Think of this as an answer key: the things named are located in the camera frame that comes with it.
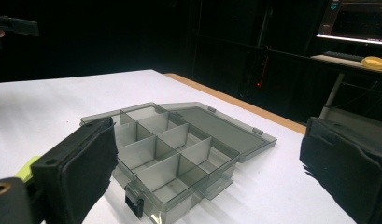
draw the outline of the transparent lid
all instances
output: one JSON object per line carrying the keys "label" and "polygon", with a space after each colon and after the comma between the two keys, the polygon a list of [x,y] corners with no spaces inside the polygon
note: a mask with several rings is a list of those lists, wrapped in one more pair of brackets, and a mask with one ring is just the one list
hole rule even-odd
{"label": "transparent lid", "polygon": [[272,147],[276,138],[201,103],[159,105],[240,153],[244,162]]}

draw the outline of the box compartment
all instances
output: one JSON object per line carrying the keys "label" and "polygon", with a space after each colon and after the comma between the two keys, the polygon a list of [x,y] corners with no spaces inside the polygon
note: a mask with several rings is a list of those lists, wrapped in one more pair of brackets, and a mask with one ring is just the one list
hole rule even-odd
{"label": "box compartment", "polygon": [[112,117],[119,164],[113,176],[138,217],[173,223],[232,184],[235,165],[276,139],[200,103],[148,103],[81,119]]}

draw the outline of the yellow object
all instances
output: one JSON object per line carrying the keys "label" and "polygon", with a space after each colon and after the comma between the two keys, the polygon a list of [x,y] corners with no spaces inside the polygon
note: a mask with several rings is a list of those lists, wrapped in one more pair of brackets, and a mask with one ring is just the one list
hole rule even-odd
{"label": "yellow object", "polygon": [[31,179],[33,174],[31,173],[30,166],[39,158],[40,156],[33,156],[27,163],[22,166],[22,168],[15,174],[15,176],[22,179],[22,182],[24,183]]}
{"label": "yellow object", "polygon": [[382,59],[378,57],[365,57],[361,63],[367,68],[382,70]]}

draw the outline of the wooden table edge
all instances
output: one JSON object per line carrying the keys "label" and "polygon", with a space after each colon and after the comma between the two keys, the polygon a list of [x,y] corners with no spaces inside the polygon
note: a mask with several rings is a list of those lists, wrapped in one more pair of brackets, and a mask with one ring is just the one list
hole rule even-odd
{"label": "wooden table edge", "polygon": [[179,81],[183,84],[186,84],[190,87],[193,87],[196,90],[203,91],[203,92],[208,93],[212,96],[215,96],[215,97],[217,97],[223,101],[226,101],[228,103],[231,103],[233,105],[237,105],[243,109],[246,109],[247,111],[254,113],[256,115],[259,115],[265,119],[269,119],[269,120],[271,120],[275,123],[278,123],[278,124],[280,124],[286,128],[289,128],[289,129],[291,129],[297,133],[305,134],[305,132],[306,132],[306,127],[304,125],[296,123],[292,120],[280,117],[279,115],[276,115],[276,114],[271,113],[267,110],[261,109],[255,105],[251,105],[249,103],[246,103],[244,101],[236,99],[230,95],[227,95],[227,94],[222,93],[220,91],[216,91],[216,90],[211,89],[205,85],[202,85],[202,84],[197,83],[195,81],[189,80],[189,79],[182,77],[182,76],[179,76],[177,74],[169,73],[169,74],[165,74],[165,75],[176,80],[176,81]]}

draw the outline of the yellow sponge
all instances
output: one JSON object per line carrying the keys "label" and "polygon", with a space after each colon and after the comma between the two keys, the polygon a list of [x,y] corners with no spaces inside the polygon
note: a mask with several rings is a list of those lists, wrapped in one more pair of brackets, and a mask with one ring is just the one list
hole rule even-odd
{"label": "yellow sponge", "polygon": [[378,57],[365,57],[362,59],[361,63],[367,67],[372,69],[382,70],[382,59]]}

